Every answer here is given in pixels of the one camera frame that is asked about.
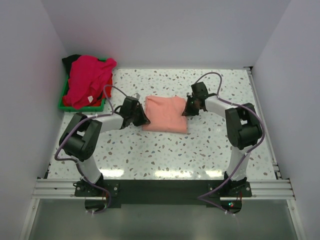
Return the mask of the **salmon pink t-shirt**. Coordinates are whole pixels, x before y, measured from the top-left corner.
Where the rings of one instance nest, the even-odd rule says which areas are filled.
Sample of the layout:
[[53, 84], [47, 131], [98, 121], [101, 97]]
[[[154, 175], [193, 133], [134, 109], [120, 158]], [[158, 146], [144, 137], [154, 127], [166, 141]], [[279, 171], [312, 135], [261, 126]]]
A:
[[143, 125], [142, 130], [186, 134], [188, 132], [187, 118], [182, 115], [185, 106], [185, 99], [178, 96], [147, 96], [145, 114], [150, 123]]

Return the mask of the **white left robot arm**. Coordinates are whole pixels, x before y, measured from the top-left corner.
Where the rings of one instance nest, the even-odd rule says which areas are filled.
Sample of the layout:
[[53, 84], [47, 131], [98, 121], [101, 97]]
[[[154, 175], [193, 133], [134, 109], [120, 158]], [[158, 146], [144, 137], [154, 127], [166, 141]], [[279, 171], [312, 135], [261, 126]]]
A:
[[99, 196], [104, 190], [103, 175], [94, 160], [94, 151], [101, 133], [150, 124], [140, 101], [127, 96], [112, 113], [85, 115], [76, 113], [59, 140], [56, 161], [72, 161], [86, 183], [86, 191]]

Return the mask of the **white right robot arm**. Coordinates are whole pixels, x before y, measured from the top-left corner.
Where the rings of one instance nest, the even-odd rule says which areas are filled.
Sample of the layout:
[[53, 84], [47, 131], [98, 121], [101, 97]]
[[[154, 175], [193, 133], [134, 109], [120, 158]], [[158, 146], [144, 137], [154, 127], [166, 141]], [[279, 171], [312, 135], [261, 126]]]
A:
[[247, 180], [248, 161], [251, 152], [264, 140], [264, 125], [251, 103], [239, 104], [224, 100], [216, 93], [209, 93], [203, 82], [194, 83], [191, 89], [183, 116], [197, 116], [203, 110], [225, 120], [232, 150], [222, 189], [227, 196], [233, 197], [241, 190], [240, 184]]

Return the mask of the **red t-shirt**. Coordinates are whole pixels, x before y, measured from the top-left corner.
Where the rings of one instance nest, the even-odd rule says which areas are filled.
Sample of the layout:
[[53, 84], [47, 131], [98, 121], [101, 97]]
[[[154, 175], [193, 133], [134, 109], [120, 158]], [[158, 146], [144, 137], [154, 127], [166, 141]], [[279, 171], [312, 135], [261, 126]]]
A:
[[62, 105], [64, 107], [72, 107], [76, 110], [84, 107], [100, 106], [105, 97], [110, 98], [112, 96], [112, 87], [107, 86], [104, 89], [105, 84], [113, 85], [112, 77], [106, 82], [102, 81], [102, 83], [97, 79], [79, 81], [69, 79], [68, 90], [62, 96]]

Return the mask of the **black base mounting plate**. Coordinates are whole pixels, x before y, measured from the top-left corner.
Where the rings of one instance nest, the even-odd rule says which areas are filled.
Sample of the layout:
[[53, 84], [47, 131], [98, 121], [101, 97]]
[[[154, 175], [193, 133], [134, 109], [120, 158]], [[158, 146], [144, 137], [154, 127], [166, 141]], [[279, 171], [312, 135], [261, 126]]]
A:
[[231, 213], [242, 208], [242, 198], [252, 197], [246, 180], [111, 180], [100, 179], [97, 187], [84, 180], [73, 183], [75, 197], [84, 197], [86, 210], [94, 213], [122, 205], [206, 205]]

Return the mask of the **black t-shirt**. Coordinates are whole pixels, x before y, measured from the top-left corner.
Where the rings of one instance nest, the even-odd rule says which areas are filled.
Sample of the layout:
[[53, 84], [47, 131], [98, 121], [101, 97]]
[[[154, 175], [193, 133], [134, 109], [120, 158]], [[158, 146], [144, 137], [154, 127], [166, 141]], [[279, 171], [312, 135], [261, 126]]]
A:
[[73, 54], [61, 59], [64, 69], [68, 76], [70, 75], [70, 72], [71, 72], [72, 63], [75, 62], [80, 57], [81, 57], [80, 54]]

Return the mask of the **aluminium frame rail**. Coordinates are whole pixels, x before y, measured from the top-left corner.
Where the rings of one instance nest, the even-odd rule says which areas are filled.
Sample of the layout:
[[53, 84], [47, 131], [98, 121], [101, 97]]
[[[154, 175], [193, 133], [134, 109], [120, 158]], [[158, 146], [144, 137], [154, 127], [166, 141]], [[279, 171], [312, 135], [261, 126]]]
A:
[[[73, 183], [77, 179], [38, 179], [31, 197], [33, 199], [75, 199]], [[250, 180], [252, 197], [248, 200], [294, 200], [290, 180]]]

